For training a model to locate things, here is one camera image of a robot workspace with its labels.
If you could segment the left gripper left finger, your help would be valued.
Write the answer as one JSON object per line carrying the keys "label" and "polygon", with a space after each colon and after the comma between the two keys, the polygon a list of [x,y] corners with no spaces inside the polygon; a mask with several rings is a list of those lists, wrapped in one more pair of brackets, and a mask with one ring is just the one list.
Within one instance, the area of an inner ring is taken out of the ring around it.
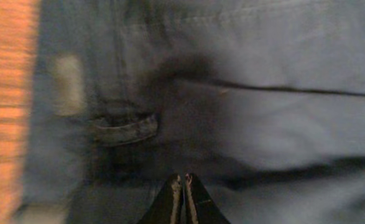
{"label": "left gripper left finger", "polygon": [[182,211],[182,180],[172,174],[137,224],[179,224]]}

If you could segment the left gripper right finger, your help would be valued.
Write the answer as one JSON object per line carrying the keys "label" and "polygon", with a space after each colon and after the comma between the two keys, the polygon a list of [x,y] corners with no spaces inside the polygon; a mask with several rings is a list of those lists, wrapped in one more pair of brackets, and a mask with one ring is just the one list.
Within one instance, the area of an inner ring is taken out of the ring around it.
{"label": "left gripper right finger", "polygon": [[194,173],[185,175],[186,224],[231,224]]}

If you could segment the blue denim shorts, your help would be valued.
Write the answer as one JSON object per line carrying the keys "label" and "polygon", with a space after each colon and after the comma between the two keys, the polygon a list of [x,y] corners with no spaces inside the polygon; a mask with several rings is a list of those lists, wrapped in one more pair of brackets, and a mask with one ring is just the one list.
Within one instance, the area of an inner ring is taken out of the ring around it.
{"label": "blue denim shorts", "polygon": [[42,1],[32,81],[24,212],[365,223],[365,1]]}

